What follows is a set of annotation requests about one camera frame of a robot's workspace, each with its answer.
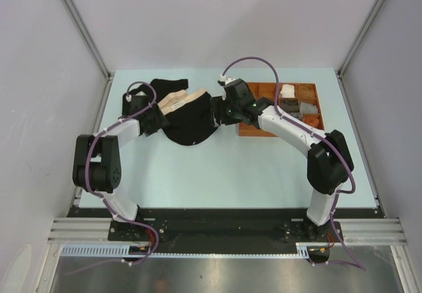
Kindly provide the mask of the black underwear beige waistband front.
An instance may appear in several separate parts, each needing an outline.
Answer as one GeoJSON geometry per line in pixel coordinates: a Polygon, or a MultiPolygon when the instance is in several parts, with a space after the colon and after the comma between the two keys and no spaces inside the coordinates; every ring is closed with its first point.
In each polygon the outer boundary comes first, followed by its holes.
{"type": "Polygon", "coordinates": [[[193,93],[172,92],[159,103],[168,121],[167,138],[179,145],[193,146],[205,141],[218,129],[212,121],[211,95],[203,88],[193,93]]]}

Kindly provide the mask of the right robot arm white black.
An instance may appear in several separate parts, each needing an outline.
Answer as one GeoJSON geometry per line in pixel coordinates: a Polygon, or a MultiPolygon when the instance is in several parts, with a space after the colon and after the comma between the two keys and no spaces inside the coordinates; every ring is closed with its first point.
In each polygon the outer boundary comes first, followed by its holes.
{"type": "Polygon", "coordinates": [[[267,98],[256,99],[242,79],[221,76],[218,84],[225,94],[211,98],[212,121],[216,125],[251,125],[281,138],[307,158],[307,179],[313,193],[304,233],[312,241],[321,240],[328,233],[326,223],[334,215],[343,184],[351,182],[348,193],[356,189],[354,165],[344,135],[337,130],[325,133],[295,119],[267,98]]]}

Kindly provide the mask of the grey striped boxer underwear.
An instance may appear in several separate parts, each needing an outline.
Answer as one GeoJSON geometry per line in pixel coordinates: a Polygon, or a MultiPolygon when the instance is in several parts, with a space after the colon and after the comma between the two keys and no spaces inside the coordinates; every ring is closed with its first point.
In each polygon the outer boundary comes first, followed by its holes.
{"type": "Polygon", "coordinates": [[[290,112],[289,115],[291,117],[294,117],[295,119],[298,119],[298,120],[303,119],[303,114],[301,114],[300,112],[290,112]]]}

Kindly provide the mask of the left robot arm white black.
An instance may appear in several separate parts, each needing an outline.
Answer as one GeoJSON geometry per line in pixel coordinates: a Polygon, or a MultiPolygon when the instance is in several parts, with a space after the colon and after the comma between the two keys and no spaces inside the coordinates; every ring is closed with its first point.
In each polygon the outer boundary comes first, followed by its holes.
{"type": "Polygon", "coordinates": [[[120,150],[141,135],[149,136],[167,125],[167,119],[155,99],[145,95],[131,96],[128,115],[96,134],[76,138],[73,183],[97,197],[112,218],[124,222],[123,233],[132,240],[145,234],[146,225],[136,218],[138,205],[118,195],[123,171],[120,150]]]}

